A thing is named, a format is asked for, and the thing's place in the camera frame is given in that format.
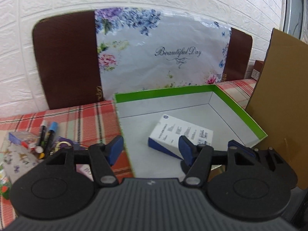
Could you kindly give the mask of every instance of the ribbed gray panel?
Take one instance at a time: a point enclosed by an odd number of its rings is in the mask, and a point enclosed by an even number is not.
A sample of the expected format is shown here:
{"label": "ribbed gray panel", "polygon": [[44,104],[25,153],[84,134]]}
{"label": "ribbed gray panel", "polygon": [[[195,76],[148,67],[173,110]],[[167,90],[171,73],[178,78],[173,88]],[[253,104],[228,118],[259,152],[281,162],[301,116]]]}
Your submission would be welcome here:
{"label": "ribbed gray panel", "polygon": [[266,222],[231,219],[215,210],[196,189],[177,179],[125,179],[104,188],[79,213],[56,221],[19,217],[6,231],[291,231],[281,218]]}

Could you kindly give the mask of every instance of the white brick wall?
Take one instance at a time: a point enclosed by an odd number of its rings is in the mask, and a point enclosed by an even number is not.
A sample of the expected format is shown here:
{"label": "white brick wall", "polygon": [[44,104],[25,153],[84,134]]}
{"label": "white brick wall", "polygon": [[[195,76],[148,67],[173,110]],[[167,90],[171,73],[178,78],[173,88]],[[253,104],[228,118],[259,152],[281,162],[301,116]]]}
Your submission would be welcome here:
{"label": "white brick wall", "polygon": [[42,18],[107,6],[176,8],[231,24],[252,35],[248,72],[263,60],[281,0],[0,0],[0,117],[48,108],[33,55],[31,31]]}

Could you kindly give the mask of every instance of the black circular joint cover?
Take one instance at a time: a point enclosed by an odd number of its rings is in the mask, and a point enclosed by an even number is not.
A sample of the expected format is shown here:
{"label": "black circular joint cover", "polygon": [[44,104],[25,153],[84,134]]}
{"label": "black circular joint cover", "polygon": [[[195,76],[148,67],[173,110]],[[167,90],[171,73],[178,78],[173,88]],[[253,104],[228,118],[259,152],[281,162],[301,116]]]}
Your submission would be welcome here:
{"label": "black circular joint cover", "polygon": [[87,177],[63,165],[41,165],[12,186],[10,200],[18,214],[37,220],[58,219],[90,203],[94,185]]}
{"label": "black circular joint cover", "polygon": [[247,221],[276,218],[285,210],[290,189],[262,165],[236,165],[207,186],[212,204],[226,215]]}

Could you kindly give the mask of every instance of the plaid tablecloth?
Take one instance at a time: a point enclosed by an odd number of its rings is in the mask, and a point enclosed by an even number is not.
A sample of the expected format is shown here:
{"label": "plaid tablecloth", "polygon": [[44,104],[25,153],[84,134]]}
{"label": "plaid tablecloth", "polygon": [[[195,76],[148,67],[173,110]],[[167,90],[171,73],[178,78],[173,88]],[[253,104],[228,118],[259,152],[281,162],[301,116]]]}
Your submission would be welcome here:
{"label": "plaid tablecloth", "polygon": [[[246,107],[255,86],[251,79],[233,82],[222,82],[218,86],[229,94],[239,105]],[[10,131],[29,131],[39,133],[42,120],[58,122],[59,136],[77,141],[84,146],[95,143],[108,143],[120,134],[112,101],[99,102],[89,105],[65,109],[48,110],[44,112],[12,116],[0,119],[0,146]],[[132,171],[125,151],[112,167],[117,178],[132,177]],[[9,200],[0,197],[0,229],[5,228],[16,218]]]}

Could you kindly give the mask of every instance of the pink flower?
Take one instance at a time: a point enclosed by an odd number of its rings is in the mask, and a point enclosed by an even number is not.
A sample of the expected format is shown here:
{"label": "pink flower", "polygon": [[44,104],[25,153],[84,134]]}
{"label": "pink flower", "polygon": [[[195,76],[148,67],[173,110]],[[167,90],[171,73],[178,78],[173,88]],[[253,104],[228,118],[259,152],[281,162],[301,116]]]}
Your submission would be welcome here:
{"label": "pink flower", "polygon": [[114,55],[101,53],[98,59],[100,68],[106,71],[114,69],[114,66],[116,66],[115,59],[116,58],[114,57]]}
{"label": "pink flower", "polygon": [[207,81],[206,84],[214,84],[216,82],[216,75],[212,75]]}

